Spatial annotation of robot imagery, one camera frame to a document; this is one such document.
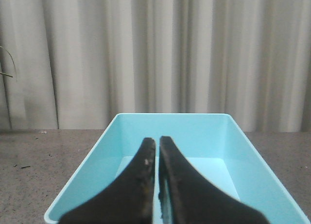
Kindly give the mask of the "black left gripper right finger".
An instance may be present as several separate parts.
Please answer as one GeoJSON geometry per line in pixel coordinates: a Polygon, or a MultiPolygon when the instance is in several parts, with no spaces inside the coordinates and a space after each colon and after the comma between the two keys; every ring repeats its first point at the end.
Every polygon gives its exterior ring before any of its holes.
{"type": "Polygon", "coordinates": [[[258,210],[205,179],[169,136],[160,138],[159,199],[165,224],[267,224],[258,210]]]}

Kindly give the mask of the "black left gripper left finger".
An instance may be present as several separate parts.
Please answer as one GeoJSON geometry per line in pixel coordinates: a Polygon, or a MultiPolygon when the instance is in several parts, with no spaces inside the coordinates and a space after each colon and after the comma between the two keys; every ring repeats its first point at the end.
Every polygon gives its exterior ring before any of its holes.
{"type": "Polygon", "coordinates": [[[153,221],[156,143],[144,138],[123,172],[104,190],[65,213],[61,224],[150,224],[153,221]]]}

